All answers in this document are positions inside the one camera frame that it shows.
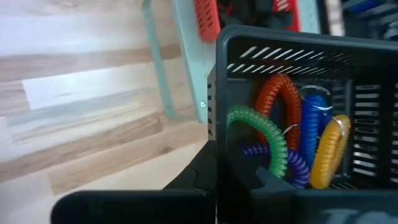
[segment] purple spiral keychain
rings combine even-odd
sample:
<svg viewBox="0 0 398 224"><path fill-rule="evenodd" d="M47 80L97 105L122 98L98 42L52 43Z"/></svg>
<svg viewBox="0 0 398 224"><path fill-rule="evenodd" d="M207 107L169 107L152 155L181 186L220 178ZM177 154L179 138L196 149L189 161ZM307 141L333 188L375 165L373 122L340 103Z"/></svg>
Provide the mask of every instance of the purple spiral keychain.
<svg viewBox="0 0 398 224"><path fill-rule="evenodd" d="M249 146L243 150L243 152L250 156L269 156L269 148L265 144L255 144ZM296 188L304 188L308 183L310 176L310 169L306 165L305 161L292 150L288 150L287 154L287 165L293 170L293 177L290 179L290 183Z"/></svg>

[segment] green spiral keychain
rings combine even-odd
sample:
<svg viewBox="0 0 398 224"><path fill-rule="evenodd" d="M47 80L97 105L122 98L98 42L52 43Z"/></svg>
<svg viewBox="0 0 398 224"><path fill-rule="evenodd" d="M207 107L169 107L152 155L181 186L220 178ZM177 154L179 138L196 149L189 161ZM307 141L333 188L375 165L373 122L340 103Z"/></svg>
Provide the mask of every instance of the green spiral keychain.
<svg viewBox="0 0 398 224"><path fill-rule="evenodd" d="M287 169L287 146L282 131L265 116L247 106L234 106L227 116L227 126L242 121L260 131L268 140L271 151L269 171L278 177L284 177Z"/></svg>

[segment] coiled wrist keychain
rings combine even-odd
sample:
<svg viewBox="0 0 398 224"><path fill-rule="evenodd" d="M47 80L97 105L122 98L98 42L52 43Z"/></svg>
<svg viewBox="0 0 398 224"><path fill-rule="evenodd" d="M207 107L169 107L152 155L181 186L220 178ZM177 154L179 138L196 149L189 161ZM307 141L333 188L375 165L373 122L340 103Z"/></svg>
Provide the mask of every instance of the coiled wrist keychain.
<svg viewBox="0 0 398 224"><path fill-rule="evenodd" d="M309 85L301 88L301 96L306 88L321 90L330 95L330 92L323 87ZM303 120L299 153L312 168L310 173L312 187L324 189L329 186L343 158L351 124L345 115L332 117L329 111L333 106L326 107L321 96L310 95L302 98ZM317 144L318 135L321 135L319 144Z"/></svg>
<svg viewBox="0 0 398 224"><path fill-rule="evenodd" d="M230 109L227 126L235 121L243 121L265 135L271 152L269 171L277 177L284 177L287 169L287 147L282 131L268 118L246 106L234 106Z"/></svg>
<svg viewBox="0 0 398 224"><path fill-rule="evenodd" d="M301 99L293 81L286 74L273 75L265 82L256 103L256 111L266 117L271 113L271 107L278 94L281 94L287 105L287 125L301 122ZM265 143L265 137L259 133L260 142ZM287 147L297 151L300 143L300 128L295 128L286 136Z"/></svg>
<svg viewBox="0 0 398 224"><path fill-rule="evenodd" d="M345 115L335 116L326 126L319 142L310 183L315 189L325 189L344 156L351 124Z"/></svg>
<svg viewBox="0 0 398 224"><path fill-rule="evenodd" d="M321 136L326 125L331 120L330 110L332 106L326 107L326 103L321 96L310 95L303 97L303 90L313 88L325 92L330 92L320 86L307 85L300 89L300 96L303 99L302 122L300 134L300 147L298 153L303 157L309 168L312 168L318 146L318 136Z"/></svg>
<svg viewBox="0 0 398 224"><path fill-rule="evenodd" d="M283 134L285 135L289 130L297 127L298 124L289 126ZM269 148L265 144L254 144L243 150L248 156L269 156ZM310 169L306 165L302 157L295 151L289 149L287 151L287 165L292 169L293 176L290 178L289 182L296 188L304 188L309 181Z"/></svg>

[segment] screw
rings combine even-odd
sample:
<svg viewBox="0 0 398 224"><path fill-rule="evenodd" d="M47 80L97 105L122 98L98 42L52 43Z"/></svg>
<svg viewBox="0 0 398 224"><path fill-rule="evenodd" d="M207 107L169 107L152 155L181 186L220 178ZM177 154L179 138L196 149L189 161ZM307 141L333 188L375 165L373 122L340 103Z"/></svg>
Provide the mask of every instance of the screw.
<svg viewBox="0 0 398 224"><path fill-rule="evenodd" d="M200 107L201 108L205 108L206 107L206 102L204 102L203 100L200 102Z"/></svg>

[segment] red plastic bin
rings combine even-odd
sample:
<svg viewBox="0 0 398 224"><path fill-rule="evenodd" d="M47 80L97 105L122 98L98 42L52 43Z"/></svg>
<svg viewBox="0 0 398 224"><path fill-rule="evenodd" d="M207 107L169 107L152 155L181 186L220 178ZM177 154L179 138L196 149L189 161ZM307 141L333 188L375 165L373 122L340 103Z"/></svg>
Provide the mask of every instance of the red plastic bin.
<svg viewBox="0 0 398 224"><path fill-rule="evenodd" d="M201 40L204 42L215 41L221 30L217 0L195 0L195 9Z"/></svg>

